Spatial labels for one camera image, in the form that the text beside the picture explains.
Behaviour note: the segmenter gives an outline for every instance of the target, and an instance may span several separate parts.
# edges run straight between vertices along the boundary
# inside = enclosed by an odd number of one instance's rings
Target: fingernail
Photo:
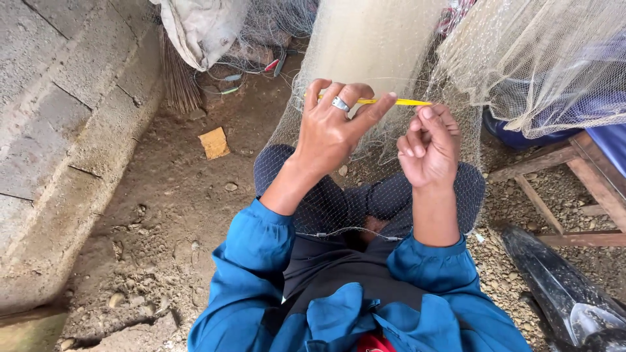
[[[433,114],[433,109],[426,107],[426,108],[424,108],[423,110],[424,110],[424,111],[422,112],[422,114],[424,115],[424,118],[425,118],[425,119],[427,119],[427,120],[428,120],[428,119],[430,119],[431,117],[433,117],[433,115],[434,115],[434,114]]]

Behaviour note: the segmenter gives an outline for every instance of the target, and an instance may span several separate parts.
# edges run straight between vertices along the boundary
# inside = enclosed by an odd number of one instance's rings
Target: broom bristles
[[[193,80],[193,68],[180,57],[163,26],[159,26],[159,39],[168,106],[182,113],[199,109],[202,101]]]

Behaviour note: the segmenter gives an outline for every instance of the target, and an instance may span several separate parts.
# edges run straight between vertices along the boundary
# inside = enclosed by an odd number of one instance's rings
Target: blue jacket
[[[362,308],[376,300],[363,299],[361,285],[353,282],[311,301],[306,314],[290,315],[273,337],[261,319],[267,307],[280,305],[282,287],[266,277],[287,267],[294,226],[291,217],[255,200],[235,216],[226,241],[213,252],[217,269],[208,308],[189,333],[188,350],[347,352],[379,326],[398,352],[530,352],[513,321],[480,291],[461,237],[451,247],[433,248],[409,234],[387,259],[393,278],[431,292],[423,296],[421,312],[396,302],[371,313]],[[461,329],[458,319],[472,329]]]

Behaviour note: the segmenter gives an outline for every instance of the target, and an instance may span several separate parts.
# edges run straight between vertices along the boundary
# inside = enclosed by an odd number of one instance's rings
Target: silver ring
[[[341,98],[339,98],[338,96],[336,96],[331,103],[332,106],[336,107],[336,108],[340,108],[341,110],[344,110],[345,112],[349,113],[350,112],[350,107],[344,103],[343,100],[341,100]]]

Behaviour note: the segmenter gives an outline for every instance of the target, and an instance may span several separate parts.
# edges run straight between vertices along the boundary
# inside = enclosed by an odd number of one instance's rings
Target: yellow netting needle
[[[322,94],[317,96],[318,99],[322,98]],[[378,99],[359,99],[356,102],[359,104],[373,104],[375,102],[377,102]],[[411,105],[411,106],[416,106],[416,105],[432,105],[432,103],[429,103],[427,101],[419,101],[419,100],[410,100],[410,99],[398,99],[396,101],[396,105]]]

